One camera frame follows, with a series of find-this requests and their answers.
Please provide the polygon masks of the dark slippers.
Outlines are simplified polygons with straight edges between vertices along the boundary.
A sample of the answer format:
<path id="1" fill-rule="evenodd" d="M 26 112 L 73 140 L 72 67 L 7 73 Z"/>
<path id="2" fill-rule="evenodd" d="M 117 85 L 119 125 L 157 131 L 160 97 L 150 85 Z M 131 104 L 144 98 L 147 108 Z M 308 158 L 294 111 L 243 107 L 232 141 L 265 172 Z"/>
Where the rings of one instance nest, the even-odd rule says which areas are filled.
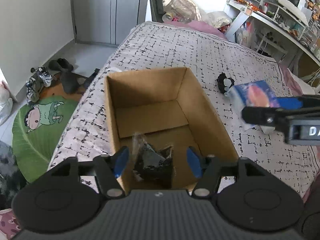
<path id="1" fill-rule="evenodd" d="M 76 75 L 73 73 L 73 65 L 64 58 L 58 58 L 49 62 L 48 67 L 50 70 L 60 71 L 60 82 L 62 83 L 63 90 L 67 94 L 73 94 L 79 88 Z"/>

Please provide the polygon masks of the pink pillow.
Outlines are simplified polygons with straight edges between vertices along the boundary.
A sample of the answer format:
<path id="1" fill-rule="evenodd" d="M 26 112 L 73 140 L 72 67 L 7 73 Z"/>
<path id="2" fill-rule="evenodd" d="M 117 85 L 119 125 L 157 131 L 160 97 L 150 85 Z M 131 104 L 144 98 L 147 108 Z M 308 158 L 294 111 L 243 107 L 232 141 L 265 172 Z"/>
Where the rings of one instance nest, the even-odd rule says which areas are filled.
<path id="1" fill-rule="evenodd" d="M 212 34 L 224 40 L 227 39 L 221 31 L 219 31 L 218 29 L 212 27 L 211 25 L 203 21 L 191 21 L 189 23 L 171 21 L 171 22 L 167 22 L 166 24 L 172 25 L 175 27 L 193 29 L 193 30 L 207 33 L 207 34 Z"/>

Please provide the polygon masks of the white desk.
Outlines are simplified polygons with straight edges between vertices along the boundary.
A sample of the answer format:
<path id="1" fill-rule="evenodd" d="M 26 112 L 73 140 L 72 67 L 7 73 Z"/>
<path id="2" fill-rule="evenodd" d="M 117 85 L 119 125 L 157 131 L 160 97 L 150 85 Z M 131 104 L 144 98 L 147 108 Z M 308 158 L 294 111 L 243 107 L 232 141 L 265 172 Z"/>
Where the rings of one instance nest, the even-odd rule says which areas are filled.
<path id="1" fill-rule="evenodd" d="M 236 31 L 244 25 L 247 20 L 253 18 L 270 29 L 280 33 L 282 36 L 291 41 L 301 51 L 306 53 L 316 64 L 319 64 L 319 59 L 315 57 L 313 51 L 310 50 L 307 44 L 307 35 L 310 33 L 312 28 L 306 23 L 303 23 L 300 19 L 296 18 L 295 15 L 290 13 L 286 8 L 281 7 L 274 3 L 268 3 L 272 9 L 272 16 L 254 10 L 253 6 L 248 6 L 247 3 L 240 3 L 240 0 L 227 0 L 227 5 L 238 10 L 239 13 L 233 20 L 231 25 L 225 32 L 225 36 L 230 40 L 236 34 Z"/>

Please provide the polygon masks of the white plastic-wrapped soft item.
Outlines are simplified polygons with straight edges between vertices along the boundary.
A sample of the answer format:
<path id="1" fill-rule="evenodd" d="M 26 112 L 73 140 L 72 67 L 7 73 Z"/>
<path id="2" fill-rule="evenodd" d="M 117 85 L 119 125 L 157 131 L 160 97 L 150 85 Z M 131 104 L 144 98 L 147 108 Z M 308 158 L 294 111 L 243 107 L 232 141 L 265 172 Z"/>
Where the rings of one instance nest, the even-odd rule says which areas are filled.
<path id="1" fill-rule="evenodd" d="M 264 134 L 271 134 L 274 132 L 274 127 L 271 126 L 260 126 Z"/>

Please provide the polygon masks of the pair of sneakers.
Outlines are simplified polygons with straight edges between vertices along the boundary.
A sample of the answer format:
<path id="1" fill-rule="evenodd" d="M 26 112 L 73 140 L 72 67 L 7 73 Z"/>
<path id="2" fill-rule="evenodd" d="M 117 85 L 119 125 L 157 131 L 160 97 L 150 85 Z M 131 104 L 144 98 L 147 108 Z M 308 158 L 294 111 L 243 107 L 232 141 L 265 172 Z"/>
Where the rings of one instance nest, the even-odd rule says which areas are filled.
<path id="1" fill-rule="evenodd" d="M 31 68 L 32 76 L 26 81 L 26 98 L 29 106 L 34 105 L 40 99 L 40 93 L 44 87 L 50 87 L 54 80 L 46 67 Z"/>

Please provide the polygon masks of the white garbage bag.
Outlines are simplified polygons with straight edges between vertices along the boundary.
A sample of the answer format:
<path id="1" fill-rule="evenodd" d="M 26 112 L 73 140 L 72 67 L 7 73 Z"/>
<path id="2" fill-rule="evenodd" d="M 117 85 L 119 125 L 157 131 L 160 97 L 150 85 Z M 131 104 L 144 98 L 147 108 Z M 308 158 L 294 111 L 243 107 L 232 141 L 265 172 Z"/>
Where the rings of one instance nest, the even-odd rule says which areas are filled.
<path id="1" fill-rule="evenodd" d="M 13 107 L 13 100 L 10 97 L 9 91 L 1 81 L 0 85 L 0 125 L 5 123 L 10 116 Z"/>

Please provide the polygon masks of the pink bed sheet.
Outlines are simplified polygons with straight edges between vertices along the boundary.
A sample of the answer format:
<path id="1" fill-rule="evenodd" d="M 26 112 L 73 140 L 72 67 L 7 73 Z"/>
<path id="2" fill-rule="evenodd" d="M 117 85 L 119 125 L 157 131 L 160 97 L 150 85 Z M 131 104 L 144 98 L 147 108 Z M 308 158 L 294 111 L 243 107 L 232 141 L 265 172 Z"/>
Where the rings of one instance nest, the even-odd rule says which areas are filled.
<path id="1" fill-rule="evenodd" d="M 279 68 L 283 74 L 285 85 L 291 90 L 294 96 L 301 96 L 303 94 L 300 85 L 294 80 L 291 71 L 287 66 L 283 64 L 278 64 Z"/>

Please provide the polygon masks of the clear plastic bottle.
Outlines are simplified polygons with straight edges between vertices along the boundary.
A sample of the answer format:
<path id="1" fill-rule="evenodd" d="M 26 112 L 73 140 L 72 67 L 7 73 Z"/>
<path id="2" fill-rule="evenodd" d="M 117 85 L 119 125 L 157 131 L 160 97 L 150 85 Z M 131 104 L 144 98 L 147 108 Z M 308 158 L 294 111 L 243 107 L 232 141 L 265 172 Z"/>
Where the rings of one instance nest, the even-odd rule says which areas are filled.
<path id="1" fill-rule="evenodd" d="M 163 9 L 166 14 L 171 14 L 175 18 L 188 18 L 189 9 L 183 0 L 162 0 Z"/>

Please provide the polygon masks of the green cartoon floor mat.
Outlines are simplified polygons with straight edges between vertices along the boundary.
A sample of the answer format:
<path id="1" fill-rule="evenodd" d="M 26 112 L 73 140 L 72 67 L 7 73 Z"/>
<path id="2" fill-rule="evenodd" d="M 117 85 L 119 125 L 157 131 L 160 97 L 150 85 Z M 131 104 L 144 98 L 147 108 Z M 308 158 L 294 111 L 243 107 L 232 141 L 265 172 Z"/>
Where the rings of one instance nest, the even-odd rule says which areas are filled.
<path id="1" fill-rule="evenodd" d="M 12 148 L 27 182 L 43 175 L 77 102 L 61 96 L 41 99 L 18 111 L 12 127 Z"/>

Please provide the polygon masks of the grey door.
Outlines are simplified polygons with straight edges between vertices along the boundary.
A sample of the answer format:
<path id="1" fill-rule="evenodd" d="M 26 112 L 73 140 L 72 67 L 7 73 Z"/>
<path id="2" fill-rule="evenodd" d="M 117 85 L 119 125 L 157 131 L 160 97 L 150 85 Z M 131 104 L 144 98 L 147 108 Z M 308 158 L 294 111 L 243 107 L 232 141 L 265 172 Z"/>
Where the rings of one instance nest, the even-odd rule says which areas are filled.
<path id="1" fill-rule="evenodd" d="M 114 47 L 145 21 L 148 0 L 71 0 L 75 40 Z"/>

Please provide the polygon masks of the open cardboard box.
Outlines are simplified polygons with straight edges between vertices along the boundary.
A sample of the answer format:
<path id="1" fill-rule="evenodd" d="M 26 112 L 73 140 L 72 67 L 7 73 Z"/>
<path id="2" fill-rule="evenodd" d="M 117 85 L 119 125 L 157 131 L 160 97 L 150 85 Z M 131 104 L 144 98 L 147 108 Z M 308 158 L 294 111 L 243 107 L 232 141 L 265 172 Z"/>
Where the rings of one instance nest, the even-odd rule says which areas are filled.
<path id="1" fill-rule="evenodd" d="M 105 78 L 105 112 L 113 152 L 144 135 L 155 149 L 172 146 L 171 189 L 196 184 L 187 148 L 236 161 L 238 154 L 208 96 L 189 68 L 116 72 Z"/>

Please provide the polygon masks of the white black patterned bedspread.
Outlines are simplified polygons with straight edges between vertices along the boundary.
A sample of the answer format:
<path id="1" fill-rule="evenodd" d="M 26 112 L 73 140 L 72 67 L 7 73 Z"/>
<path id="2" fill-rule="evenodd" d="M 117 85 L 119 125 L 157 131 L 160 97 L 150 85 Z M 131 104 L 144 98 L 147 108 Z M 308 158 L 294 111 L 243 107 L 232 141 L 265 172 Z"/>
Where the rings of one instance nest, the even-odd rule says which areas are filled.
<path id="1" fill-rule="evenodd" d="M 188 67 L 219 114 L 240 156 L 247 156 L 306 197 L 319 172 L 317 149 L 283 143 L 281 134 L 245 131 L 232 105 L 216 85 L 225 73 L 236 83 L 265 80 L 277 96 L 293 96 L 292 76 L 269 57 L 200 31 L 145 22 L 136 26 L 108 58 L 71 116 L 49 162 L 68 157 L 88 161 L 110 153 L 105 115 L 105 77 L 116 71 Z"/>

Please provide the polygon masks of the white keyboard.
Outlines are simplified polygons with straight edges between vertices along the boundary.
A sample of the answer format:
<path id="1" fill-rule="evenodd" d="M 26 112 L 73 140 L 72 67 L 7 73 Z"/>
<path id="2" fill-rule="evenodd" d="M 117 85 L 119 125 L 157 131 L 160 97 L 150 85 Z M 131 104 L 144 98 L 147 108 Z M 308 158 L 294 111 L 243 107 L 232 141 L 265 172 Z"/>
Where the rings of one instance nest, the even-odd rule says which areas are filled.
<path id="1" fill-rule="evenodd" d="M 305 14 L 299 10 L 293 3 L 289 0 L 277 0 L 278 4 L 282 7 L 286 8 L 289 12 L 291 12 L 296 18 L 298 18 L 305 25 L 308 24 Z"/>

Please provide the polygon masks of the black shiny plastic bag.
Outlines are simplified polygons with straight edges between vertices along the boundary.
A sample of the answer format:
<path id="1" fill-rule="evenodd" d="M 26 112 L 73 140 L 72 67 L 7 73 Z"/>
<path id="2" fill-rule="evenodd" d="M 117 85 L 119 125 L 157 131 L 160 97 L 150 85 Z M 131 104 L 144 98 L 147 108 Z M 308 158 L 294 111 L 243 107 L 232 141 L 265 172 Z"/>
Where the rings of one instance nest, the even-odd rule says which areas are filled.
<path id="1" fill-rule="evenodd" d="M 143 134 L 132 139 L 134 166 L 133 175 L 137 182 L 144 182 L 169 189 L 175 174 L 172 155 L 174 147 L 167 145 L 159 150 L 147 142 Z"/>

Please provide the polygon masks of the blue tissue pack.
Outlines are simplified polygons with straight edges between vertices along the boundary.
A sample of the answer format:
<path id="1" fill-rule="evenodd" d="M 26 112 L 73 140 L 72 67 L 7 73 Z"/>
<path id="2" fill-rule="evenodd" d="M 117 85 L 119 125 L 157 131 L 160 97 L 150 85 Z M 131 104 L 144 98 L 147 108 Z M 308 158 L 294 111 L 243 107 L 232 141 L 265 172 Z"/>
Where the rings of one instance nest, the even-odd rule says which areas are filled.
<path id="1" fill-rule="evenodd" d="M 244 131 L 255 127 L 255 125 L 245 123 L 242 119 L 241 111 L 244 107 L 280 107 L 275 93 L 264 80 L 234 85 L 225 95 L 239 116 Z"/>

